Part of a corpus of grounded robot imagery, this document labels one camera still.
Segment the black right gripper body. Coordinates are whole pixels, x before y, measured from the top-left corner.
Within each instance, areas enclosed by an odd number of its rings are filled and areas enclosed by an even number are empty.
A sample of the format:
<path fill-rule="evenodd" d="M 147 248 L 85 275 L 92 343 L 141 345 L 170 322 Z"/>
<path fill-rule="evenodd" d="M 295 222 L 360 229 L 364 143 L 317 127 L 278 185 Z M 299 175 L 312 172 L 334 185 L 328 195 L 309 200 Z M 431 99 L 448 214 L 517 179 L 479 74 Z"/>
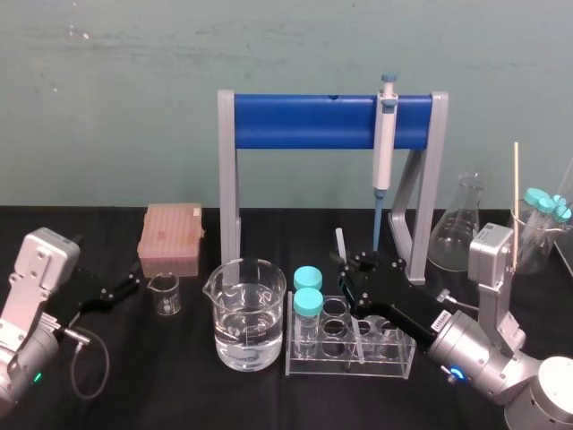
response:
<path fill-rule="evenodd" d="M 435 298 L 412 284 L 405 270 L 366 271 L 371 314 L 353 314 L 357 319 L 380 316 L 415 340 L 419 348 L 429 348 L 440 332 L 434 325 L 447 321 L 451 314 Z"/>

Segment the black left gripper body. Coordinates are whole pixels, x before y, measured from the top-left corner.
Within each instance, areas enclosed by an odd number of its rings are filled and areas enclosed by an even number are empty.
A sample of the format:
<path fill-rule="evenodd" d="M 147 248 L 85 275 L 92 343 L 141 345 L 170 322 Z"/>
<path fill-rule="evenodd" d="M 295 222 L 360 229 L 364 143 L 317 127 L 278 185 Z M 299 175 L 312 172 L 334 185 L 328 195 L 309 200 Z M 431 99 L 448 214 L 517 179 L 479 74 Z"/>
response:
<path fill-rule="evenodd" d="M 87 313 L 109 312 L 115 305 L 115 295 L 95 274 L 74 269 L 73 273 L 47 301 L 45 314 L 69 328 Z"/>

